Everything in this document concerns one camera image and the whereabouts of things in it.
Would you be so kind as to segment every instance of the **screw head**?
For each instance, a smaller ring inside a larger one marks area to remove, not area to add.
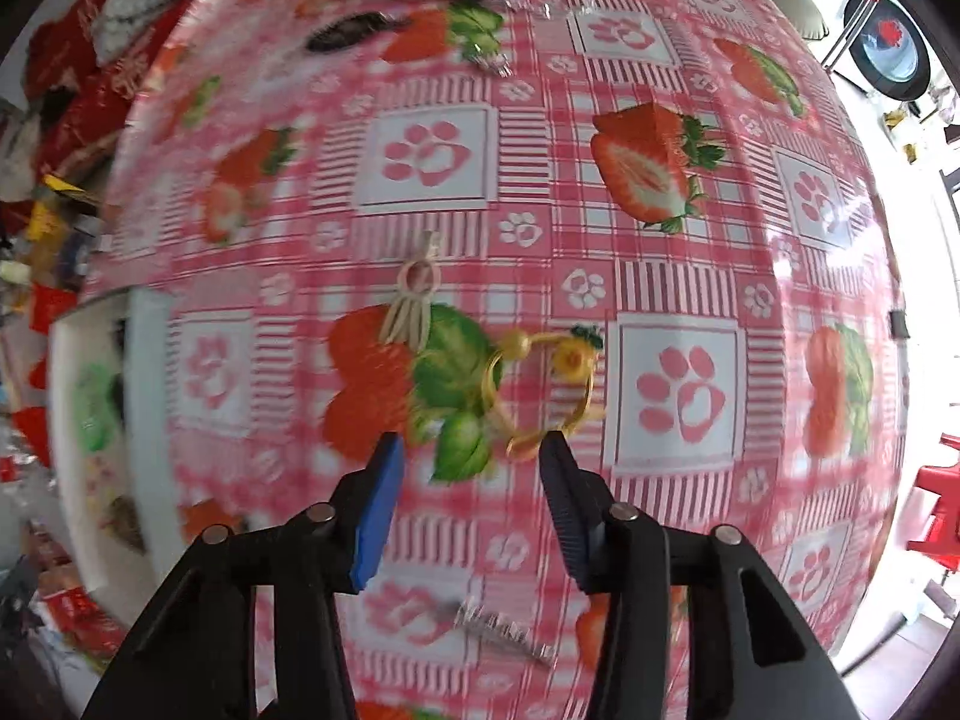
[[[222,544],[229,535],[230,528],[227,528],[226,525],[211,525],[209,528],[203,529],[200,537],[203,538],[205,544]]]
[[[736,547],[743,541],[743,533],[734,528],[733,525],[719,525],[713,534],[717,537],[717,541],[723,541],[731,547]]]
[[[617,501],[611,505],[610,514],[613,516],[613,519],[618,519],[621,522],[630,522],[640,516],[640,509],[637,509],[632,503]]]
[[[323,522],[330,522],[336,517],[337,509],[334,509],[328,503],[315,503],[309,509],[306,509],[306,518],[318,525]]]

